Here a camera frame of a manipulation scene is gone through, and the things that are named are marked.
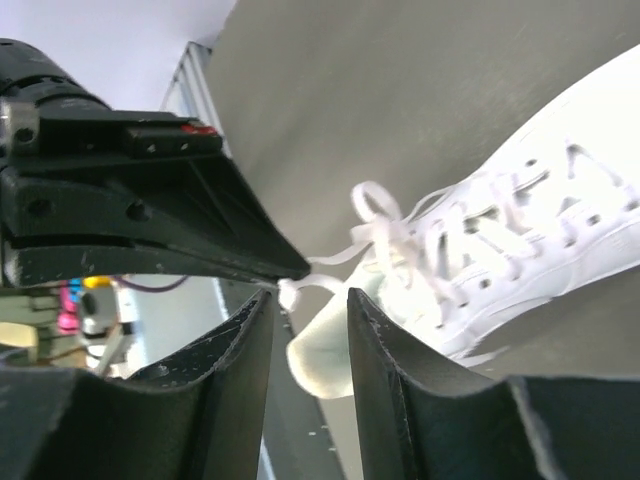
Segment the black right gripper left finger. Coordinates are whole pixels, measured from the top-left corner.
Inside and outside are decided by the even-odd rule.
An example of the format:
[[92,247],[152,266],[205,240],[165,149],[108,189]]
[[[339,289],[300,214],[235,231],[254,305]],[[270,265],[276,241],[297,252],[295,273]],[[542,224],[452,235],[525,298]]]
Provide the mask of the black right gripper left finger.
[[1,367],[5,479],[252,479],[258,470],[273,298],[125,380]]

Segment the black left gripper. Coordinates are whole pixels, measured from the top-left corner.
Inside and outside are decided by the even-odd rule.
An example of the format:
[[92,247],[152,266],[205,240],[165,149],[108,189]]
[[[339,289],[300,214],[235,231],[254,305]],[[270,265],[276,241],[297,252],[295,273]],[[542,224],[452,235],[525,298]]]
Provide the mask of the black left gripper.
[[310,265],[222,147],[218,131],[195,118],[114,110],[42,51],[3,38],[4,285],[306,277]]

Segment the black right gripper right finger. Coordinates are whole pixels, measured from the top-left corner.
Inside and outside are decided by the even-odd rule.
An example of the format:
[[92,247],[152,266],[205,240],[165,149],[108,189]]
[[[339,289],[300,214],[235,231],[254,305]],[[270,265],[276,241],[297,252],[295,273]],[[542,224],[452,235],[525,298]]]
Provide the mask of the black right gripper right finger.
[[368,479],[635,479],[635,379],[494,381],[422,344],[360,289],[348,340]]

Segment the white shoelace of shoe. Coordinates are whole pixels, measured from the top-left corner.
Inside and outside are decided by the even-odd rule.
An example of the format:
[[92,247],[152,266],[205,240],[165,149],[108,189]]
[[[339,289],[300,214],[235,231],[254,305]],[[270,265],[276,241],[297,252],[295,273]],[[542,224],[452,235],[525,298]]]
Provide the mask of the white shoelace of shoe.
[[621,150],[569,144],[509,158],[426,196],[409,215],[374,182],[357,185],[352,202],[361,222],[351,245],[328,258],[359,257],[352,276],[279,284],[287,310],[306,287],[332,293],[289,346],[296,366],[346,363],[351,287],[436,351],[476,365],[474,349],[508,321],[639,262],[639,164]]

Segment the white sneaker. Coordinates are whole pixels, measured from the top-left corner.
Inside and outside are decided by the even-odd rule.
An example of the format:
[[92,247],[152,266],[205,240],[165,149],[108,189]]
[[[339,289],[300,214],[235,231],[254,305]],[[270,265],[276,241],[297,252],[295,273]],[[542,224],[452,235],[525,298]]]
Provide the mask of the white sneaker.
[[298,385],[350,396],[347,292],[366,292],[396,324],[471,367],[477,346],[517,316],[639,263],[639,52],[631,49],[569,87],[464,180],[410,213],[380,184],[351,192],[359,224],[325,265],[355,260],[346,280],[283,280],[296,308],[317,286],[330,301],[288,344]]

